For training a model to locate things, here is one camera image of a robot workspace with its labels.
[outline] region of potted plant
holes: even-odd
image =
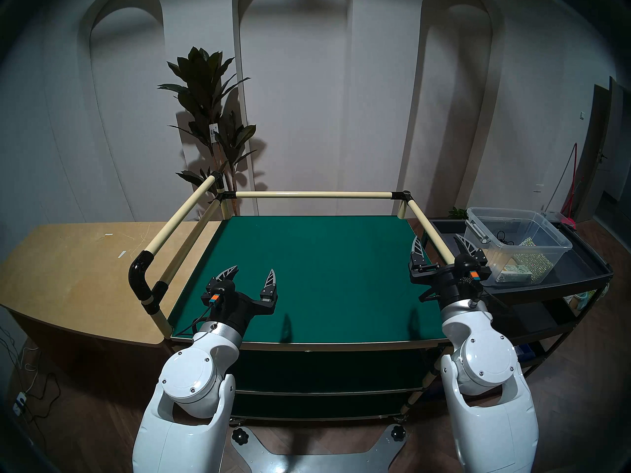
[[[226,177],[229,190],[236,188],[236,165],[251,154],[249,152],[241,155],[245,142],[256,132],[256,125],[237,126],[234,112],[230,112],[228,115],[221,114],[222,98],[239,83],[250,79],[243,78],[243,80],[229,86],[230,81],[236,76],[233,74],[227,81],[222,82],[222,76],[233,60],[234,57],[231,57],[223,61],[223,52],[209,55],[204,49],[193,47],[188,57],[177,58],[177,64],[167,62],[169,68],[186,83],[186,86],[170,83],[158,86],[159,90],[177,93],[177,101],[194,118],[192,122],[189,122],[189,130],[176,125],[169,126],[192,135],[205,145],[213,159],[215,170],[223,173],[226,166],[230,167],[231,179]],[[214,142],[215,136],[219,140],[218,144]],[[217,155],[213,149],[213,144],[217,147]],[[200,170],[200,175],[192,171],[182,171],[177,175],[195,186],[200,186],[210,175],[210,172],[211,169],[209,168],[206,173],[204,170]]]

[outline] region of green felt surface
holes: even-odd
[[[274,315],[244,342],[357,343],[444,339],[436,302],[409,281],[414,233],[395,216],[243,216],[222,222],[169,316],[174,333],[204,312],[208,281],[239,266],[237,290],[258,298],[276,272]]]

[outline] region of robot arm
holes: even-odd
[[[234,376],[226,371],[239,357],[251,318],[273,313],[278,300],[273,270],[258,301],[235,291],[237,271],[233,266],[210,281],[202,296],[210,316],[194,334],[192,346],[171,356],[162,368],[134,444],[134,473],[219,471],[235,396]],[[176,402],[194,417],[212,418],[210,423],[174,422]]]
[[[490,274],[484,254],[458,242],[464,253],[453,265],[426,265],[418,240],[409,263],[411,281],[431,286],[420,299],[438,300],[443,332],[454,346],[441,358],[440,372],[458,459],[467,473],[529,472],[539,437],[530,390],[514,346],[491,327],[480,300],[480,281]],[[470,407],[462,397],[499,385],[502,397],[490,407]]]

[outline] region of wooden tabletop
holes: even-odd
[[[0,266],[0,304],[12,312],[93,336],[160,344],[162,334],[131,291],[131,262],[164,222],[41,225]],[[183,222],[146,273],[158,280],[196,222]],[[169,316],[220,222],[209,222],[160,303]]]

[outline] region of metal pipe frame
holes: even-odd
[[[162,248],[162,245],[167,241],[171,234],[175,231],[178,225],[184,220],[184,217],[191,211],[196,205],[199,199],[206,191],[217,182],[217,196],[215,200],[210,204],[206,212],[197,222],[197,225],[193,231],[188,235],[175,257],[167,266],[166,270],[160,277],[160,279],[153,286],[153,289],[149,289],[147,285],[144,273],[153,261],[154,256]],[[154,323],[162,332],[162,335],[166,339],[170,339],[173,328],[168,323],[166,317],[160,310],[160,301],[164,297],[164,294],[169,288],[169,283],[173,280],[178,269],[182,265],[184,259],[191,251],[197,238],[200,236],[204,227],[210,220],[212,214],[218,207],[222,207],[222,215],[225,220],[230,218],[230,212],[226,200],[229,199],[244,199],[244,198],[334,198],[334,199],[382,199],[382,200],[396,200],[398,201],[397,216],[400,219],[405,218],[406,208],[409,207],[412,213],[417,217],[418,221],[423,226],[423,230],[427,234],[428,238],[444,260],[446,264],[454,263],[454,256],[451,251],[441,239],[440,235],[425,216],[423,211],[418,207],[417,203],[412,198],[409,191],[224,191],[223,187],[223,175],[217,171],[211,173],[211,175],[195,190],[188,200],[178,209],[177,212],[171,217],[171,219],[164,225],[164,227],[158,232],[156,237],[151,240],[145,250],[143,250],[136,260],[129,268],[129,285],[136,294],[136,297],[143,304],[144,309],[151,316]]]
[[[177,270],[180,269],[184,259],[186,259],[186,256],[193,248],[193,245],[206,227],[210,217],[212,217],[213,213],[221,205],[222,200],[218,199],[218,197],[213,200],[152,289],[150,289],[149,285],[147,285],[144,275],[150,264],[153,262],[153,258],[162,248],[167,239],[171,237],[178,225],[180,225],[182,220],[184,220],[184,217],[188,215],[199,199],[204,196],[204,194],[215,182],[217,183],[218,192],[224,189],[223,175],[217,171],[211,173],[210,176],[199,186],[199,188],[197,188],[188,198],[188,200],[186,200],[186,202],[184,202],[184,204],[177,210],[177,212],[175,212],[169,221],[164,224],[156,237],[154,237],[147,247],[138,254],[136,259],[134,259],[134,262],[129,267],[128,278],[131,289],[134,291],[137,299],[140,300],[140,303],[143,305],[147,314],[149,314],[153,320],[153,323],[156,324],[157,328],[160,329],[160,332],[166,339],[171,338],[173,328],[171,327],[171,324],[169,324],[169,321],[165,317],[164,313],[162,313],[162,310],[160,310],[160,302],[169,289],[169,283],[173,280],[175,273],[177,273]]]

